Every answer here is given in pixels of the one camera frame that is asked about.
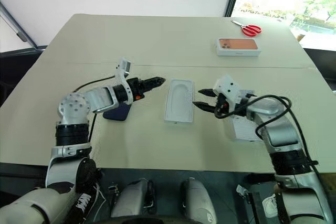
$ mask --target white table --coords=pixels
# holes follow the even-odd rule
[[[143,22],[148,28],[134,42],[141,53],[135,55],[135,49],[130,48],[122,50],[128,39],[124,29],[131,33],[133,27],[132,33],[140,35],[138,29],[144,27]],[[207,45],[200,46],[202,54],[196,54],[197,50],[193,55],[186,52],[187,48],[192,48],[194,40],[182,41],[182,36],[173,32],[172,24],[176,23],[179,26],[174,28],[180,28],[193,38],[198,38],[196,32],[206,30],[202,36],[206,35],[206,43],[203,43]],[[259,38],[264,47],[260,57],[219,58],[213,55],[210,37],[221,37],[214,24],[231,29],[234,24],[229,19],[75,15],[1,107],[0,162],[47,165],[50,149],[55,144],[57,106],[61,98],[85,82],[111,75],[119,57],[124,56],[134,62],[130,77],[161,76],[167,82],[134,103],[125,122],[97,117],[92,157],[99,167],[272,172],[263,143],[234,142],[229,124],[210,113],[194,108],[192,124],[163,121],[169,79],[192,79],[197,91],[211,88],[216,79],[229,73],[243,89],[254,89],[257,95],[270,93],[289,97],[311,156],[320,162],[319,171],[336,172],[336,98],[288,28],[267,20],[254,20],[253,23],[262,23],[263,35],[269,34],[265,37],[270,40],[268,44]],[[106,24],[113,24],[114,31],[107,29]],[[233,32],[234,36],[242,37],[239,27],[233,28],[238,30]],[[147,48],[144,45],[156,37],[164,37],[165,43],[171,45],[167,51],[161,51],[161,55],[157,53],[156,43]],[[108,43],[107,38],[117,41]],[[276,42],[279,40],[285,41],[287,46],[278,48]],[[184,54],[179,55],[178,48]],[[273,48],[278,51],[272,54]],[[295,56],[286,54],[288,48]],[[196,92],[195,100],[214,102]]]

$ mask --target metal pole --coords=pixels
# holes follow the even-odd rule
[[[20,26],[20,24],[14,19],[14,17],[9,13],[9,11],[6,9],[6,7],[0,2],[0,11],[2,14],[9,20],[9,22],[15,27],[15,29],[18,31],[17,36],[23,41],[26,41],[37,51],[40,51],[37,44],[30,38],[30,36],[23,30],[23,28]]]

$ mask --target white plastic tray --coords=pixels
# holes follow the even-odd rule
[[[193,95],[193,81],[171,80],[164,116],[165,122],[192,123]]]

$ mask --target orange phone box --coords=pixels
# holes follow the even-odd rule
[[[261,52],[254,39],[220,38],[215,48],[218,56],[258,56]]]

